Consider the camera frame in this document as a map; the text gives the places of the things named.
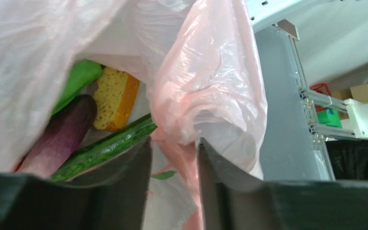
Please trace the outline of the green pepper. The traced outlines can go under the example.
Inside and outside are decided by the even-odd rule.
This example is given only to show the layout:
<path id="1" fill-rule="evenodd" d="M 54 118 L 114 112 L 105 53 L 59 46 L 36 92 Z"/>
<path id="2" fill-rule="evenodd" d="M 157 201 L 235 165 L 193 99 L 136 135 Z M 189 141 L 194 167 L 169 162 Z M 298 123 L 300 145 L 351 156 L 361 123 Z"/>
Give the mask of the green pepper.
<path id="1" fill-rule="evenodd" d="M 101 77 L 102 73 L 102 65 L 97 62 L 85 59 L 75 63 L 70 69 L 66 85 L 51 115 L 68 105 L 84 87 Z"/>

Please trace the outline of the purple eggplant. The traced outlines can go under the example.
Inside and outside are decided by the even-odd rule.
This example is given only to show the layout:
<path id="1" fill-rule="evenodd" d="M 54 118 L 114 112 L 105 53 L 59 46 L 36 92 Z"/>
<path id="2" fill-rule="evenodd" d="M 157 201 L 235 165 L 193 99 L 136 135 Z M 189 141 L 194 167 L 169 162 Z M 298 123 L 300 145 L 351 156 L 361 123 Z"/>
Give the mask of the purple eggplant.
<path id="1" fill-rule="evenodd" d="M 96 114 L 97 105 L 90 95 L 74 98 L 51 118 L 18 172 L 49 178 L 78 149 Z"/>

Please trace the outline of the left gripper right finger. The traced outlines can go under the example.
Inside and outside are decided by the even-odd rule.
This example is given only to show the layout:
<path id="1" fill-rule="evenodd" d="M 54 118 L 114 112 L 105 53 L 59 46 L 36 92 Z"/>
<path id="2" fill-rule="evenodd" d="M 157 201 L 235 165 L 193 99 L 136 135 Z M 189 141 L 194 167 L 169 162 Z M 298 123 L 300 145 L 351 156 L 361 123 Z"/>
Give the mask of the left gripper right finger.
<path id="1" fill-rule="evenodd" d="M 263 181 L 198 146 L 206 230 L 368 230 L 368 181 Z"/>

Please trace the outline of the brown bread slice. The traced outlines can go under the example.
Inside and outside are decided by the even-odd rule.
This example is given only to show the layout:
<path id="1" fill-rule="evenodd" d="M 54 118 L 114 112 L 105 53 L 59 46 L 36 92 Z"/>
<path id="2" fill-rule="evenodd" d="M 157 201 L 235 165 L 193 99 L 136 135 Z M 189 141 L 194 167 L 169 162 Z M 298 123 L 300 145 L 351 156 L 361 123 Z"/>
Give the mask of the brown bread slice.
<path id="1" fill-rule="evenodd" d="M 140 81 L 127 72 L 106 67 L 96 82 L 98 89 L 93 98 L 97 116 L 93 125 L 99 130 L 115 132 L 127 124 Z"/>

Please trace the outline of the pink plastic grocery bag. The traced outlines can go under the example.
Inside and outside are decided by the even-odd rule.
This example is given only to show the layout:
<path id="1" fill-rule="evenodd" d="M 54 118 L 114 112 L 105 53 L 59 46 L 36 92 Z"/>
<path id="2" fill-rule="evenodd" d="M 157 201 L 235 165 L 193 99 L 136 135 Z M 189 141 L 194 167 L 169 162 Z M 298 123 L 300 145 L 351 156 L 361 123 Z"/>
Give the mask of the pink plastic grocery bag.
<path id="1" fill-rule="evenodd" d="M 198 137 L 263 178 L 267 100 L 243 0 L 0 0 L 0 172 L 41 134 L 83 58 L 146 84 L 152 168 L 178 171 L 151 179 L 144 229 L 203 229 Z"/>

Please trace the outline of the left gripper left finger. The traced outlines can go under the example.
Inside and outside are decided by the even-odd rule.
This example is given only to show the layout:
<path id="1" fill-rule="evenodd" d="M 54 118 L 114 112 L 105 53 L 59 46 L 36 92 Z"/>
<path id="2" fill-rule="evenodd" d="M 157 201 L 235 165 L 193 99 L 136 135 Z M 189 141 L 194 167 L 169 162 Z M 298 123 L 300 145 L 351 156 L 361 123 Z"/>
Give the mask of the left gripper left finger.
<path id="1" fill-rule="evenodd" d="M 151 158 L 145 137 L 68 182 L 0 173 L 0 230 L 139 230 Z"/>

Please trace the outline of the green cucumber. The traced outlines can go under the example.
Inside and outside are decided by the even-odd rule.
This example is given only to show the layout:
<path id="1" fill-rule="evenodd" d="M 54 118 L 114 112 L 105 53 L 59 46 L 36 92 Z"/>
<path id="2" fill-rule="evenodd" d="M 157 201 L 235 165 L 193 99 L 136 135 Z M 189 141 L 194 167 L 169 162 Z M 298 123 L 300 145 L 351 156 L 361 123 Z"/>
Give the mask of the green cucumber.
<path id="1" fill-rule="evenodd" d="M 122 129 L 73 152 L 50 180 L 65 181 L 104 163 L 130 149 L 156 128 L 151 114 L 144 115 Z"/>

